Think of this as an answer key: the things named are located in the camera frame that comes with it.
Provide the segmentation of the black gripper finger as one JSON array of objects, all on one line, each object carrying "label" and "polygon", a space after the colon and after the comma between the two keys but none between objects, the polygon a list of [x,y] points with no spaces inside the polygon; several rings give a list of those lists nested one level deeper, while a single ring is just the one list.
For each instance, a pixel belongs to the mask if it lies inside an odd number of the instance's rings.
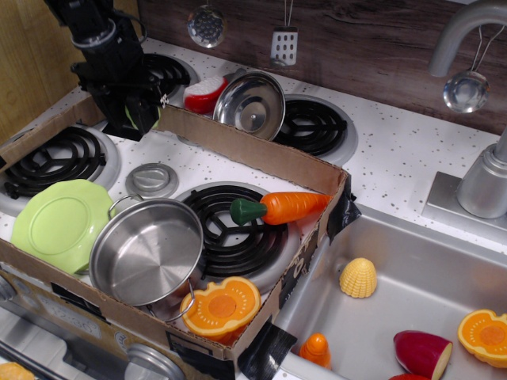
[{"label": "black gripper finger", "polygon": [[118,92],[92,92],[91,95],[108,121],[105,132],[117,137],[132,137],[133,126],[127,117],[124,95]]},{"label": "black gripper finger", "polygon": [[158,119],[158,106],[137,97],[130,96],[125,100],[125,106],[139,128],[140,134],[146,134],[151,130],[151,126]]}]

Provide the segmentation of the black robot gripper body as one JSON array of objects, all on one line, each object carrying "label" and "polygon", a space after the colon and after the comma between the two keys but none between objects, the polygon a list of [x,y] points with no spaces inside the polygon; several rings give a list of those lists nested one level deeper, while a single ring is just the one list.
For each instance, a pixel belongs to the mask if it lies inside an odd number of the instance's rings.
[{"label": "black robot gripper body", "polygon": [[161,105],[162,80],[150,72],[131,23],[71,23],[70,31],[73,45],[85,57],[72,71],[97,106]]}]

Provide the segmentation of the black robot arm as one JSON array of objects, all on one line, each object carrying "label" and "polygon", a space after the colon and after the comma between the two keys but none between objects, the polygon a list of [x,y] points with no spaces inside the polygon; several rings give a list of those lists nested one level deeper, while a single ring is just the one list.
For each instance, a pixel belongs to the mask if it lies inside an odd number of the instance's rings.
[{"label": "black robot arm", "polygon": [[84,61],[71,71],[108,121],[111,135],[139,141],[159,121],[162,80],[147,64],[137,17],[112,1],[47,1]]}]

